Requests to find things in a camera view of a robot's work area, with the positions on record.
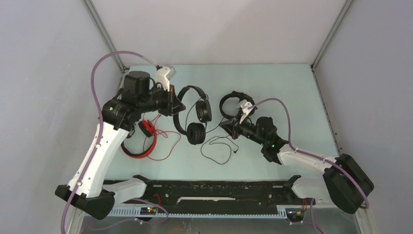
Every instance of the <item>white wall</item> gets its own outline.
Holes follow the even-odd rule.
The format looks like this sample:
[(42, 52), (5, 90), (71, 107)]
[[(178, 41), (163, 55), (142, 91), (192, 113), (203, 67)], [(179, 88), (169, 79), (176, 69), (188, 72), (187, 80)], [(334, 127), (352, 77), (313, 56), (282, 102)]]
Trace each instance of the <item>white wall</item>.
[(344, 2), (93, 0), (117, 49), (160, 64), (312, 63)]
[[(90, 72), (107, 49), (80, 0), (0, 5), (0, 233), (59, 233), (65, 203), (54, 191), (90, 146)], [(101, 102), (119, 77), (112, 59), (102, 63)]]
[(339, 143), (375, 184), (381, 234), (412, 232), (412, 8), (356, 1), (317, 69)]

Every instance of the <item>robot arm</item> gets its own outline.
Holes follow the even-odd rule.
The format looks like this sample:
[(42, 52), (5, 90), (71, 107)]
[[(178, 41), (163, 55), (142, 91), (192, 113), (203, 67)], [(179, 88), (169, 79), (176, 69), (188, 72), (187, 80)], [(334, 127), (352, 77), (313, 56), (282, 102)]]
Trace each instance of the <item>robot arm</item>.
[(331, 200), (343, 211), (354, 214), (364, 202), (362, 195), (348, 177), (327, 161), (343, 168), (367, 196), (374, 185), (356, 161), (346, 154), (331, 157), (292, 148), (288, 141), (277, 135), (277, 127), (274, 126), (272, 118), (260, 117), (256, 124), (244, 121), (250, 115), (251, 107), (251, 103), (241, 101), (238, 114), (233, 119), (222, 122), (220, 126), (233, 139), (242, 135), (262, 145), (261, 153), (269, 162), (298, 167), (323, 177), (324, 181), (301, 178), (301, 176), (292, 177), (286, 186), (298, 197)]
[[(137, 178), (102, 187), (103, 180), (116, 150), (128, 135), (134, 133), (134, 124), (143, 113), (158, 111), (160, 114), (172, 116), (185, 109), (175, 95), (174, 86), (169, 83), (174, 74), (175, 70), (171, 66), (158, 69), (153, 82), (155, 85), (151, 90), (148, 73), (132, 71), (125, 76), (123, 88), (103, 105), (100, 144), (96, 145), (101, 127), (98, 124), (94, 140), (75, 176), (67, 185), (57, 187), (55, 194), (58, 197), (67, 201), (77, 185), (71, 204), (101, 220), (115, 204), (143, 195), (146, 185)], [(93, 159), (83, 179), (78, 182), (94, 148), (96, 152)]]

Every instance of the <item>light blue table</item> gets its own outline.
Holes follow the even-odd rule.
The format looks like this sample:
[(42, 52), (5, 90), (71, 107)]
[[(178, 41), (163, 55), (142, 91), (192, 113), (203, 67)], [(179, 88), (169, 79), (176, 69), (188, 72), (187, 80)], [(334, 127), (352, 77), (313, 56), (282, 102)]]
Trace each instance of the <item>light blue table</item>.
[[(335, 144), (322, 107), (317, 87), (308, 64), (256, 64), (256, 65), (176, 65), (177, 74), (171, 80), (179, 91), (186, 85), (201, 87), (208, 95), (213, 112), (208, 128), (217, 126), (222, 116), (219, 112), (220, 99), (233, 90), (247, 93), (255, 102), (265, 98), (277, 97), (285, 102), (292, 121), (292, 141), (295, 146), (323, 155), (337, 156)], [(152, 66), (133, 66), (131, 70), (149, 72)], [(189, 90), (183, 100), (187, 110), (198, 99), (196, 92)], [(234, 107), (234, 98), (225, 108)], [(181, 124), (185, 124), (187, 111), (180, 114)], [(156, 113), (145, 118), (152, 119)], [(278, 128), (278, 134), (287, 139), (287, 119), (284, 109), (275, 101), (261, 105), (252, 116), (255, 123), (261, 116), (269, 116)], [(192, 110), (188, 122), (196, 121)], [(160, 130), (175, 130), (171, 117), (161, 117), (156, 127)], [(207, 135), (226, 136), (221, 128)], [(159, 137), (158, 144), (151, 156), (164, 158), (178, 137), (170, 134), (168, 139)], [(144, 134), (136, 131), (125, 142), (133, 152), (142, 152)], [(185, 136), (175, 147), (171, 156), (164, 161), (148, 158), (133, 159), (121, 149), (116, 152), (106, 174), (108, 179), (128, 179), (140, 174), (150, 179), (187, 179), (187, 180), (275, 180), (289, 179), (292, 175), (316, 177), (305, 171), (276, 163), (269, 163), (262, 156), (261, 146), (240, 136), (235, 143), (240, 146), (225, 165), (218, 165), (200, 154), (200, 145), (190, 145)], [(223, 145), (205, 146), (204, 152), (218, 161), (225, 161), (229, 149)]]

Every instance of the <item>headphone headband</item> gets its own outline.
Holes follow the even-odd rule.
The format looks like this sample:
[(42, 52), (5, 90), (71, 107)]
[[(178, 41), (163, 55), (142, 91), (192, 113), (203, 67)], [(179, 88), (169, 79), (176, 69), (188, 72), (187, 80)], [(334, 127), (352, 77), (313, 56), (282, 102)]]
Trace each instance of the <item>headphone headband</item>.
[(193, 85), (187, 85), (184, 88), (182, 88), (181, 91), (178, 93), (177, 97), (180, 101), (182, 101), (182, 98), (184, 97), (185, 93), (190, 88), (194, 89), (203, 100), (207, 100), (207, 95), (205, 94), (205, 92), (200, 87), (193, 86)]
[[(225, 96), (221, 99), (221, 101), (220, 101), (220, 112), (221, 112), (221, 115), (222, 115), (224, 118), (226, 118), (226, 119), (232, 119), (232, 118), (234, 118), (234, 116), (230, 116), (230, 115), (226, 114), (226, 113), (222, 110), (222, 107), (223, 107), (223, 105), (224, 105), (224, 102), (226, 102), (226, 101), (227, 101), (228, 99), (230, 99), (230, 98), (238, 98), (239, 101), (242, 101), (242, 100), (245, 99), (245, 100), (251, 102), (252, 105), (255, 105), (254, 100), (253, 100), (252, 97), (250, 97), (249, 95), (247, 95), (247, 94), (245, 94), (245, 93), (242, 93), (242, 92), (232, 91), (232, 93), (225, 95)], [(252, 115), (252, 114), (255, 112), (255, 110), (256, 110), (256, 108), (252, 109), (250, 115)]]

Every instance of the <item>purple cable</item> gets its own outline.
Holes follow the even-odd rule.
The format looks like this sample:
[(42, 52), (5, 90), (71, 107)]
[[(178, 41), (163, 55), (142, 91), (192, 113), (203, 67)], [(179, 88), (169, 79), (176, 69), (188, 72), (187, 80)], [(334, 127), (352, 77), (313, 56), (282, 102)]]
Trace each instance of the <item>purple cable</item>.
[(154, 207), (157, 207), (157, 208), (161, 209), (162, 211), (164, 211), (167, 216), (165, 217), (165, 219), (163, 219), (163, 220), (161, 220), (161, 221), (156, 221), (156, 222), (147, 222), (147, 221), (140, 220), (140, 219), (138, 219), (138, 218), (137, 218), (137, 219), (135, 219), (135, 218), (126, 218), (126, 219), (122, 219), (122, 220), (120, 220), (119, 222), (116, 222), (116, 223), (114, 223), (114, 224), (112, 224), (112, 225), (109, 225), (109, 226), (107, 226), (107, 227), (104, 227), (104, 228), (91, 228), (90, 226), (96, 221), (96, 219), (94, 219), (94, 220), (92, 220), (92, 221), (88, 224), (88, 226), (85, 228), (85, 230), (82, 231), (81, 234), (84, 234), (87, 230), (92, 230), (92, 231), (103, 231), (103, 230), (107, 230), (107, 229), (113, 228), (113, 227), (115, 227), (115, 226), (117, 226), (117, 225), (119, 225), (119, 224), (121, 224), (121, 223), (128, 222), (128, 221), (135, 221), (135, 220), (140, 220), (141, 222), (148, 223), (148, 224), (158, 224), (158, 223), (163, 223), (163, 222), (165, 222), (165, 221), (168, 219), (168, 217), (169, 217), (169, 213), (167, 212), (167, 210), (166, 210), (165, 208), (163, 208), (162, 206), (160, 206), (160, 205), (157, 205), (157, 204), (154, 204), (154, 203), (151, 203), (151, 202), (148, 202), (148, 201), (139, 199), (139, 198), (134, 198), (134, 199), (132, 199), (132, 200), (140, 201), (140, 202), (143, 202), (143, 203), (152, 205), (152, 206), (154, 206)]
[[(290, 223), (291, 225), (300, 225), (300, 224), (313, 225), (313, 223), (311, 223), (311, 222), (306, 222), (306, 221), (303, 221), (302, 223), (301, 223), (301, 222), (291, 222), (288, 218), (287, 218), (287, 222)], [(319, 226), (316, 226), (316, 228), (317, 228), (317, 230), (318, 230), (321, 234), (324, 234), (324, 232), (321, 230), (321, 228), (320, 228)]]
[(314, 219), (314, 214), (313, 214), (313, 202), (316, 200), (313, 198), (310, 201), (310, 214), (311, 214), (311, 223), (313, 224), (314, 231), (317, 234), (317, 225), (316, 225), (316, 220)]
[[(109, 54), (103, 56), (101, 59), (99, 59), (99, 60), (97, 61), (97, 63), (94, 65), (94, 67), (93, 67), (93, 69), (92, 69), (92, 74), (91, 74), (92, 95), (93, 95), (93, 99), (94, 99), (94, 102), (95, 102), (96, 107), (97, 107), (97, 112), (98, 112), (98, 114), (99, 114), (99, 132), (98, 132), (98, 135), (97, 135), (96, 145), (100, 144), (100, 140), (101, 140), (101, 138), (102, 138), (102, 133), (103, 133), (103, 115), (102, 115), (102, 110), (100, 109), (99, 100), (97, 100), (96, 90), (94, 89), (94, 74), (95, 74), (95, 72), (96, 72), (97, 67), (101, 64), (101, 62), (102, 62), (103, 60), (105, 60), (105, 59), (107, 59), (107, 58), (109, 58), (109, 57), (111, 57), (111, 56), (113, 56), (113, 55), (119, 55), (119, 54), (135, 55), (135, 56), (138, 56), (138, 57), (144, 59), (145, 61), (149, 62), (150, 64), (154, 65), (155, 67), (158, 66), (155, 62), (153, 62), (152, 60), (148, 59), (147, 57), (145, 57), (145, 56), (143, 56), (143, 55), (141, 55), (141, 54), (132, 52), (132, 51), (115, 51), (115, 52), (112, 52), (112, 53), (109, 53)], [(94, 147), (93, 150), (92, 150), (92, 153), (91, 153), (90, 157), (88, 158), (88, 160), (86, 161), (85, 166), (83, 167), (82, 172), (81, 172), (80, 175), (79, 175), (79, 179), (77, 180), (76, 185), (73, 187), (73, 190), (72, 190), (72, 192), (70, 193), (69, 199), (67, 199), (66, 206), (65, 206), (65, 208), (64, 208), (64, 210), (63, 210), (62, 219), (61, 219), (61, 221), (60, 221), (60, 231), (61, 231), (62, 234), (66, 234), (66, 231), (65, 231), (66, 215), (67, 215), (67, 211), (69, 210), (70, 203), (72, 202), (73, 197), (74, 197), (75, 194), (76, 194), (76, 190), (77, 190), (77, 188), (79, 187), (79, 186), (77, 185), (77, 183), (79, 183), (79, 182), (82, 181), (82, 179), (83, 179), (83, 177), (84, 177), (84, 175), (85, 175), (85, 173), (86, 173), (86, 171), (87, 171), (87, 169), (88, 169), (88, 167), (89, 167), (89, 165), (90, 165), (90, 163), (91, 163), (91, 161), (92, 161), (92, 159), (93, 159), (93, 157), (94, 157), (94, 155), (95, 155), (95, 153), (96, 153), (96, 150), (97, 150), (97, 148)]]
[(306, 151), (303, 151), (303, 150), (300, 150), (300, 149), (296, 149), (296, 148), (293, 146), (293, 143), (291, 142), (291, 120), (290, 120), (290, 114), (289, 114), (289, 112), (288, 112), (288, 110), (287, 110), (287, 107), (286, 107), (286, 105), (284, 104), (283, 101), (281, 101), (280, 99), (275, 98), (275, 97), (267, 98), (267, 99), (264, 99), (264, 100), (256, 103), (255, 105), (251, 106), (251, 107), (248, 108), (248, 109), (252, 109), (252, 108), (254, 108), (254, 107), (256, 107), (256, 106), (259, 106), (259, 105), (263, 104), (263, 103), (266, 102), (266, 101), (271, 101), (271, 100), (274, 100), (274, 101), (279, 102), (279, 103), (284, 107), (285, 113), (287, 114), (287, 121), (288, 121), (288, 144), (290, 145), (290, 147), (291, 147), (293, 150), (296, 150), (298, 153), (301, 153), (301, 154), (304, 154), (304, 155), (307, 155), (307, 156), (316, 158), (316, 159), (321, 160), (321, 161), (324, 160), (324, 161), (327, 162), (328, 164), (331, 164), (333, 167), (337, 168), (341, 173), (343, 173), (343, 174), (354, 184), (354, 186), (357, 188), (358, 192), (359, 192), (359, 193), (361, 194), (361, 196), (363, 197), (364, 201), (366, 202), (366, 205), (363, 206), (363, 207), (361, 207), (361, 208), (363, 208), (363, 209), (369, 208), (370, 203), (369, 203), (369, 200), (367, 199), (366, 194), (363, 192), (363, 190), (361, 189), (361, 187), (357, 184), (357, 182), (353, 179), (353, 177), (352, 177), (347, 171), (345, 171), (343, 168), (341, 168), (340, 166), (338, 166), (337, 164), (335, 164), (334, 162), (332, 162), (332, 161), (330, 161), (330, 160), (324, 159), (324, 158), (322, 158), (322, 157), (320, 157), (320, 156), (314, 155), (314, 154), (312, 154), (312, 153), (309, 153), (309, 152), (306, 152)]

